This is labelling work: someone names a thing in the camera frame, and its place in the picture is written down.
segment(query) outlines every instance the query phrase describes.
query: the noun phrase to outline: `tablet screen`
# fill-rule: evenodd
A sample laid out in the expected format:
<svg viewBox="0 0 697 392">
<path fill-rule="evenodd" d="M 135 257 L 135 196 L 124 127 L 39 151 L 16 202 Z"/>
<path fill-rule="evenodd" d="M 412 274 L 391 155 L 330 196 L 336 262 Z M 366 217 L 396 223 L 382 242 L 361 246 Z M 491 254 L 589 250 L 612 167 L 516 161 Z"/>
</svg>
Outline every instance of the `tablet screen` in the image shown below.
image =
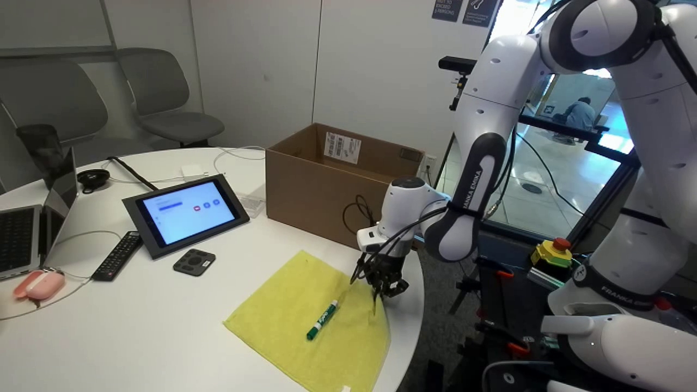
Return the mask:
<svg viewBox="0 0 697 392">
<path fill-rule="evenodd" d="M 145 207 L 164 245 L 175 245 L 236 221 L 214 183 L 147 198 Z"/>
</svg>

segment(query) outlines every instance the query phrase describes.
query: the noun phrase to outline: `green marker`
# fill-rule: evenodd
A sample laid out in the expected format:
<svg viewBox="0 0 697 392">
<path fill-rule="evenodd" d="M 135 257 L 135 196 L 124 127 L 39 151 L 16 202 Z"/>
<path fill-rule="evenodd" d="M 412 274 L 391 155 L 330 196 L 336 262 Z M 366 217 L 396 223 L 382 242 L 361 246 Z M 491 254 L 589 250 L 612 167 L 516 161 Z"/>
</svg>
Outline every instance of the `green marker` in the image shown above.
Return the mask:
<svg viewBox="0 0 697 392">
<path fill-rule="evenodd" d="M 322 327 L 331 321 L 331 316 L 336 313 L 341 301 L 331 301 L 331 305 L 325 309 L 325 313 L 321 316 L 318 322 L 313 322 L 313 327 L 308 332 L 308 340 L 312 343 L 321 332 Z"/>
</svg>

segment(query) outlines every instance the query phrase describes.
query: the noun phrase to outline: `white table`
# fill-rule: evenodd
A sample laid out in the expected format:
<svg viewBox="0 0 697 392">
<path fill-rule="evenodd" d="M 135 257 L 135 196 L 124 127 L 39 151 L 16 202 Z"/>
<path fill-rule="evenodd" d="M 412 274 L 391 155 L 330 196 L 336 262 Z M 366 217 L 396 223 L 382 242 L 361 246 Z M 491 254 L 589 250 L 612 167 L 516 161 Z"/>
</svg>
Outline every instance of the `white table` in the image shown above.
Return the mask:
<svg viewBox="0 0 697 392">
<path fill-rule="evenodd" d="M 228 392 L 300 391 L 271 361 L 250 350 L 223 322 L 292 254 L 308 250 L 346 274 L 358 250 L 267 217 L 263 152 L 191 148 L 124 158 L 154 185 L 225 172 L 250 223 L 197 248 L 218 262 L 191 279 L 172 271 L 182 252 L 152 262 L 142 248 L 113 284 L 82 277 L 102 262 L 118 236 L 133 228 L 124 196 L 145 191 L 111 164 L 113 183 L 77 201 L 48 265 L 67 273 L 65 297 L 36 313 L 0 322 L 0 391 L 6 392 Z M 32 183 L 0 198 L 0 210 L 41 201 Z M 391 350 L 375 391 L 396 391 L 416 348 L 423 321 L 423 273 L 408 260 L 412 287 L 386 303 Z M 10 299 L 17 279 L 0 284 L 0 318 L 17 312 Z"/>
</svg>

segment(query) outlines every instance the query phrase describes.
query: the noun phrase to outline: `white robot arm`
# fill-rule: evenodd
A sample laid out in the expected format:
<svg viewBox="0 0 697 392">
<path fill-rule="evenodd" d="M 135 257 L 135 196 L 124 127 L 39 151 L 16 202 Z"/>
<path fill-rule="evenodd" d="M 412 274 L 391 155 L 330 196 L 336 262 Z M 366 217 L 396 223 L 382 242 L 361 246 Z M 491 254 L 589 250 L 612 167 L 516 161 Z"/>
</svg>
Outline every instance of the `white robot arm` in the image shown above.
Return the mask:
<svg viewBox="0 0 697 392">
<path fill-rule="evenodd" d="M 693 391 L 697 375 L 684 354 L 697 356 L 697 338 L 671 335 L 648 313 L 656 291 L 686 264 L 688 245 L 697 245 L 697 7 L 571 0 L 531 34 L 491 41 L 459 101 L 456 140 L 464 167 L 453 198 L 414 180 L 391 185 L 382 223 L 360 230 L 370 257 L 356 277 L 366 277 L 377 295 L 404 291 L 400 264 L 414 236 L 439 260 L 469 257 L 527 95 L 551 71 L 589 68 L 610 70 L 642 172 L 589 267 L 554 291 L 550 305 L 556 316 L 581 321 L 619 313 L 615 321 L 623 322 L 593 322 L 590 333 L 571 335 L 571 348 L 593 371 L 637 387 Z M 622 328 L 635 338 L 619 340 Z M 680 356 L 661 343 L 680 343 Z"/>
</svg>

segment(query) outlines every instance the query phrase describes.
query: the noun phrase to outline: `pink object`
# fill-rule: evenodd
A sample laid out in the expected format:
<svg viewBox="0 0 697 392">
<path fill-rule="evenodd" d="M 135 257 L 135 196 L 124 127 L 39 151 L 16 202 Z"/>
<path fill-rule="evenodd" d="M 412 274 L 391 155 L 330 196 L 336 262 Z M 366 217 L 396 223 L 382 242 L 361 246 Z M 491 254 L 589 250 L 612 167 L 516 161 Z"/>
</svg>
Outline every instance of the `pink object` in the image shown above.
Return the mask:
<svg viewBox="0 0 697 392">
<path fill-rule="evenodd" d="M 32 271 L 27 279 L 16 287 L 14 297 L 17 301 L 48 301 L 65 286 L 65 277 L 51 271 Z"/>
</svg>

